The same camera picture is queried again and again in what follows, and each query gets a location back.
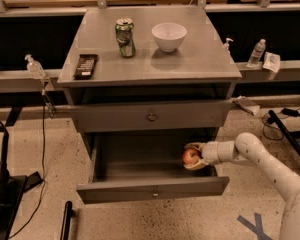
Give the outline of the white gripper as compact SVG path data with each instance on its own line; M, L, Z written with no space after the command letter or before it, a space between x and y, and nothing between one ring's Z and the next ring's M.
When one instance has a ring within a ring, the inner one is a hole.
M197 151L201 152L203 158L203 159L199 159L194 164L185 165L185 168L187 170L191 170L191 171L200 170L208 166L208 164L216 165L220 163L219 156L218 156L218 142L207 142L205 144L201 142L192 142L186 144L184 148L196 149Z

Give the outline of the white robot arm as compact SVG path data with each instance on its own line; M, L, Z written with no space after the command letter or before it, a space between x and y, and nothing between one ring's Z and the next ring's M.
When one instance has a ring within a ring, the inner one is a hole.
M240 133L233 141L188 143L182 162L191 171L226 162L254 163L285 201L279 239L300 240L300 176L270 154L254 134Z

